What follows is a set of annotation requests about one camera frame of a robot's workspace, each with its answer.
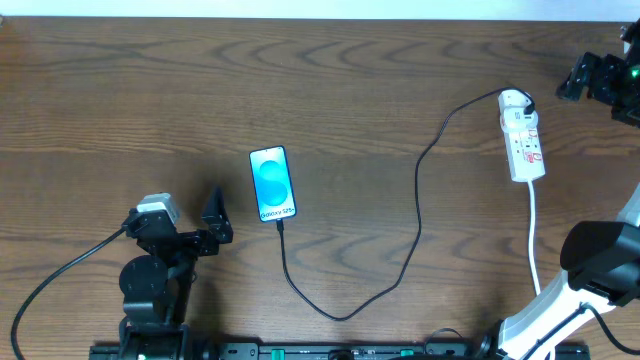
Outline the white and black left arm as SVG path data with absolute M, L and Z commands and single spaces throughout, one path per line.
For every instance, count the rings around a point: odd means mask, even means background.
M 206 349 L 184 324 L 199 258 L 215 256 L 233 240 L 223 193 L 215 188 L 201 215 L 204 229 L 180 233 L 179 211 L 169 193 L 147 195 L 122 224 L 145 251 L 119 276 L 126 325 L 119 359 L 201 359 Z

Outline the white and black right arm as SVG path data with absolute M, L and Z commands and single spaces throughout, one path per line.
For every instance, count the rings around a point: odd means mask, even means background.
M 614 120 L 639 124 L 639 25 L 621 30 L 625 57 L 590 52 L 578 58 L 556 90 L 558 98 L 582 96 L 611 108 Z M 495 90 L 511 178 L 531 186 L 545 173 L 533 98 L 517 87 Z M 590 319 L 639 296 L 639 196 L 632 195 L 613 221 L 581 221 L 564 241 L 561 269 L 521 311 L 484 335 L 479 359 L 553 359 L 556 347 Z

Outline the blue Samsung Galaxy smartphone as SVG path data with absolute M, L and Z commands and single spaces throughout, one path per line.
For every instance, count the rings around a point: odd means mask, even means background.
M 254 150 L 249 161 L 260 221 L 294 217 L 297 206 L 285 148 Z

